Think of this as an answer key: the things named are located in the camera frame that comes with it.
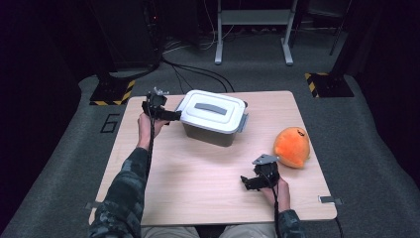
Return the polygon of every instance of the table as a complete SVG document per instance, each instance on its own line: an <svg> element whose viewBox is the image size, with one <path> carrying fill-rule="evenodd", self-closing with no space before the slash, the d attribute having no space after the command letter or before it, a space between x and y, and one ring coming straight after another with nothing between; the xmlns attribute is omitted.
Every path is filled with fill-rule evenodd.
<svg viewBox="0 0 420 238"><path fill-rule="evenodd" d="M248 102L249 120L231 147L219 147L186 137L180 122L170 122L155 139L151 173L146 188L144 226L238 224L271 222L273 208L261 192L246 190L240 176L253 178L252 161L272 155L276 135L286 127L305 128L294 97L289 91L226 93ZM165 108L174 110L183 95L167 97ZM129 100L104 178L96 197L102 201L112 179L138 140L137 119L145 97ZM334 219L329 196L312 144L304 169L279 165L289 182L291 207L302 220Z"/></svg>
<svg viewBox="0 0 420 238"><path fill-rule="evenodd" d="M223 32L222 25L287 25L286 34L281 38L286 65L293 65L293 59L288 45L297 0L293 0L290 9L279 10L223 10L221 0L218 0L217 14L217 49L214 62L222 63Z"/></svg>

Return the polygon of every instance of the white plastic container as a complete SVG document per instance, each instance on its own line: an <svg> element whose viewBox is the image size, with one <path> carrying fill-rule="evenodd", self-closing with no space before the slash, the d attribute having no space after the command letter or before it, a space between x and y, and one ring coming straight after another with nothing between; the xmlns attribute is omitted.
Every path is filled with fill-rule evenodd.
<svg viewBox="0 0 420 238"><path fill-rule="evenodd" d="M191 90L176 110L186 135L210 144L229 147L248 120L247 103L222 94Z"/></svg>

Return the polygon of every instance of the orange plush toy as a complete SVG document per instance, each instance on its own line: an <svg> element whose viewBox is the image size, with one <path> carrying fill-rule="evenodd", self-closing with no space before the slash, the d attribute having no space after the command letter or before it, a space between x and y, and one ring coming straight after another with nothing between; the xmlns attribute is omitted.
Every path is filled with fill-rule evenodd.
<svg viewBox="0 0 420 238"><path fill-rule="evenodd" d="M309 159L309 138L300 127L289 127L278 134L274 142L274 153L286 166L302 169Z"/></svg>

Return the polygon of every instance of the wooden tabletop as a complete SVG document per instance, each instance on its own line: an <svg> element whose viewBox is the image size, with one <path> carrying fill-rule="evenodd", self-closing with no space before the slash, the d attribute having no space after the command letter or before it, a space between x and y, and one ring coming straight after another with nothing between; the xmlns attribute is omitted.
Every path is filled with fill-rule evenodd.
<svg viewBox="0 0 420 238"><path fill-rule="evenodd" d="M249 120L230 147L188 138L181 122L170 122L155 139L151 173L146 188L144 226L239 224L271 222L273 207L263 194L246 190L240 176L254 178L252 161L273 155L277 134L287 127L305 129L294 97L289 91L223 93L248 102ZM169 95L164 106L174 110L184 95ZM137 119L146 97L129 100L111 152L97 201L102 201L113 178L138 141ZM337 216L312 144L304 169L279 165L289 183L291 208L301 220L328 220Z"/></svg>

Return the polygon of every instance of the camouflage sleeve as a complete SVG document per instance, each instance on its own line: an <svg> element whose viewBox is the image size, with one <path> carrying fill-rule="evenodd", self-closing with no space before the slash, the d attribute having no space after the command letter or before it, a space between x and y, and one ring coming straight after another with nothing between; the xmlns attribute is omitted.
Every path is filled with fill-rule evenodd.
<svg viewBox="0 0 420 238"><path fill-rule="evenodd" d="M282 238L306 238L306 232L300 223L296 211L289 209L278 214L279 228Z"/></svg>
<svg viewBox="0 0 420 238"><path fill-rule="evenodd" d="M88 237L141 237L148 151L136 148L115 176L95 212Z"/></svg>

